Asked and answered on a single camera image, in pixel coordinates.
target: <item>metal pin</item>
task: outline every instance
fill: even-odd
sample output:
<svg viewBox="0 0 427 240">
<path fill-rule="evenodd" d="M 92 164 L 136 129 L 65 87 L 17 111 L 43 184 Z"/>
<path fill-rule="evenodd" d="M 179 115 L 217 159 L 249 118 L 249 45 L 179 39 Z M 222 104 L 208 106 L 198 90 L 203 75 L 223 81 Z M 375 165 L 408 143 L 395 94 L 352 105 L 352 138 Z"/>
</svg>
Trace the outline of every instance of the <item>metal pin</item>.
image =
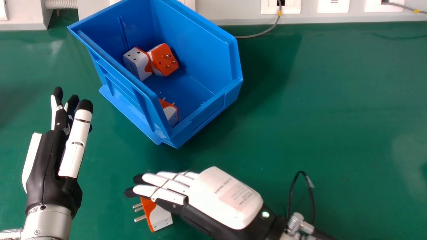
<svg viewBox="0 0 427 240">
<path fill-rule="evenodd" d="M 143 207 L 135 208 L 135 213 L 137 213 L 137 212 L 141 212 L 142 210 L 144 210 L 144 208 L 143 208 Z"/>
<path fill-rule="evenodd" d="M 139 208 L 139 207 L 142 207 L 142 203 L 138 203 L 138 204 L 132 206 L 133 209 Z"/>
<path fill-rule="evenodd" d="M 140 216 L 140 217 L 135 218 L 135 219 L 134 219 L 134 222 L 139 222 L 139 221 L 142 221 L 142 220 L 144 220 L 144 219 L 146 219 L 146 218 L 147 218 L 147 216 L 142 215 L 142 216 Z"/>
</svg>

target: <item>robotic hand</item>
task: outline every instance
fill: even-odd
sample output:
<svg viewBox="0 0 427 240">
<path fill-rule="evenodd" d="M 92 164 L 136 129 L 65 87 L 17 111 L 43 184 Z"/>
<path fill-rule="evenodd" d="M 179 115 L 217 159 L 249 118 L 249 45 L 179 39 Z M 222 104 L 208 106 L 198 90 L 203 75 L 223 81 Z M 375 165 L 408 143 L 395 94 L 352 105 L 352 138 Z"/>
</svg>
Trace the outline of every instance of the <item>robotic hand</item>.
<svg viewBox="0 0 427 240">
<path fill-rule="evenodd" d="M 125 191 L 128 197 L 150 199 L 215 240 L 297 240 L 299 230 L 310 235 L 306 240 L 335 239 L 299 213 L 290 219 L 276 215 L 259 193 L 217 167 L 200 174 L 146 173 L 133 180 L 137 185 Z"/>
<path fill-rule="evenodd" d="M 93 105 L 73 95 L 62 106 L 56 87 L 50 103 L 52 128 L 34 133 L 22 172 L 27 193 L 24 228 L 0 232 L 0 240 L 68 240 L 82 203 L 77 177 L 91 131 Z"/>
</svg>

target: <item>white flexible conduit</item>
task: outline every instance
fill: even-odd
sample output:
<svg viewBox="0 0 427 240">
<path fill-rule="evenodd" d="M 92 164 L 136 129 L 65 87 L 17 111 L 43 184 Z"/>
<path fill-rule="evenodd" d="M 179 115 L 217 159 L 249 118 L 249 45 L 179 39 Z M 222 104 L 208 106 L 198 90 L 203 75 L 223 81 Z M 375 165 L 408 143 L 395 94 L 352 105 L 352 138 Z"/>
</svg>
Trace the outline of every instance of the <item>white flexible conduit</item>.
<svg viewBox="0 0 427 240">
<path fill-rule="evenodd" d="M 77 9 L 77 0 L 44 0 L 47 9 Z"/>
</svg>

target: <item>blue plastic bin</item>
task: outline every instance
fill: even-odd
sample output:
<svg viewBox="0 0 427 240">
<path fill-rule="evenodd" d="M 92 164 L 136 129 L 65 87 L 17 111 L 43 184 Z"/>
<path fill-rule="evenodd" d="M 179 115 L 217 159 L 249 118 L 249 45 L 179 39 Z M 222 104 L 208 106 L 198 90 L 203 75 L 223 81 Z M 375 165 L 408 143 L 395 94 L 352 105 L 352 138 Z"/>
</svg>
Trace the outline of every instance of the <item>blue plastic bin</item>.
<svg viewBox="0 0 427 240">
<path fill-rule="evenodd" d="M 89 50 L 99 92 L 156 144 L 179 148 L 237 99 L 243 82 L 237 41 L 176 0 L 124 0 L 68 29 Z M 167 43 L 180 68 L 141 82 L 122 56 Z M 159 98 L 175 102 L 171 128 Z"/>
</svg>

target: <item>green table surface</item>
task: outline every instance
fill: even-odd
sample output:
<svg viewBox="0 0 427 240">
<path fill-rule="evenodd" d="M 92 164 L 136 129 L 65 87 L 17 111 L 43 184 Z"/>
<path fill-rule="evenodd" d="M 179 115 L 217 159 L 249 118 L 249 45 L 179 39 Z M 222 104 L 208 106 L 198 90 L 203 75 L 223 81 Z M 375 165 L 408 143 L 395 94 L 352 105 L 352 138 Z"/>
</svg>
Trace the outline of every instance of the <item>green table surface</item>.
<svg viewBox="0 0 427 240">
<path fill-rule="evenodd" d="M 71 240 L 209 239 L 178 217 L 151 233 L 123 191 L 147 171 L 218 166 L 285 214 L 295 173 L 315 185 L 315 226 L 339 239 L 427 239 L 427 22 L 282 25 L 239 40 L 238 100 L 182 148 L 156 146 L 99 93 L 85 47 L 66 29 L 0 33 L 0 229 L 21 227 L 21 171 L 50 94 L 94 103 Z M 250 34 L 266 26 L 225 27 Z M 300 179 L 292 211 L 310 216 Z"/>
</svg>

